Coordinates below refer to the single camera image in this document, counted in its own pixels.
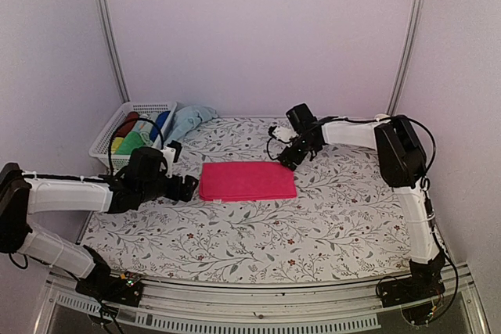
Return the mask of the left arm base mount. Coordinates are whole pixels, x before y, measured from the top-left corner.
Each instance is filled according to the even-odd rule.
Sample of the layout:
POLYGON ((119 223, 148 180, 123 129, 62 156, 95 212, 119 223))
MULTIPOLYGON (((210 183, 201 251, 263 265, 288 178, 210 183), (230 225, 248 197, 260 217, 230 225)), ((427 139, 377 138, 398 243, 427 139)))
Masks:
POLYGON ((93 271, 86 278, 77 281, 75 290, 96 301, 118 303, 138 307, 144 285, 140 281, 112 276, 109 272, 93 271))

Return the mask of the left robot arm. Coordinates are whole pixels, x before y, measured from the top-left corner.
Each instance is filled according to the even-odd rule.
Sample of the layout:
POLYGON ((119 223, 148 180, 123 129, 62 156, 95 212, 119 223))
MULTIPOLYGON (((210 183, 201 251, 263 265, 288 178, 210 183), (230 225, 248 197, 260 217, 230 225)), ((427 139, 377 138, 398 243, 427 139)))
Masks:
POLYGON ((111 297, 116 281, 95 250, 68 242, 28 218, 63 211, 122 214, 159 198, 189 202, 199 181, 173 174, 179 153, 176 145, 139 147, 118 172, 97 178, 28 173, 17 163, 6 164, 1 171, 1 252, 63 269, 98 297, 111 297))

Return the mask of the pink towel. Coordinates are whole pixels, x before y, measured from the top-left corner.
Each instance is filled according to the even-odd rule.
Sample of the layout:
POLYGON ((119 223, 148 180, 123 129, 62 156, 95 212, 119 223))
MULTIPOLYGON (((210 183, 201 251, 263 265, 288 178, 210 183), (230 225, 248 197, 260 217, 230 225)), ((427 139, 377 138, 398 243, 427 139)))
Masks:
POLYGON ((277 162, 236 161, 203 165, 199 187, 204 201, 243 202, 294 199, 294 172, 277 162))

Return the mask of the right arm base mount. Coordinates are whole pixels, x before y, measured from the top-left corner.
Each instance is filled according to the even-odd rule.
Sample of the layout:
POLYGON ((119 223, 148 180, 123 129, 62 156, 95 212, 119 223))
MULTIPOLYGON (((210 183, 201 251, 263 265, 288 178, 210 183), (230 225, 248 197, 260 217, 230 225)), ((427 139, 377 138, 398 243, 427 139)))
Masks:
POLYGON ((375 287, 375 293, 383 307, 394 307, 439 297, 444 292, 445 286, 441 279, 428 285, 413 277, 396 278, 390 275, 383 277, 375 287))

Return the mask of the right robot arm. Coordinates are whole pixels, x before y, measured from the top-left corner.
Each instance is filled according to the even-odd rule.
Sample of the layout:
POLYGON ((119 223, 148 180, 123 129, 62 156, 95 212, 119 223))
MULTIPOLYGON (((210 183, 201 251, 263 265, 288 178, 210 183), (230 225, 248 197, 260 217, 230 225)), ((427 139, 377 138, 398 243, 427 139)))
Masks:
POLYGON ((405 293, 422 299, 441 281, 445 252, 435 234, 435 212, 428 196, 433 157, 427 157, 414 127, 405 115, 371 120, 315 117, 304 103, 290 109, 289 127, 271 126, 269 136, 285 144, 277 160, 295 171, 305 158, 314 159, 326 145, 353 145, 377 153, 380 176, 397 196, 410 239, 410 273, 405 293))

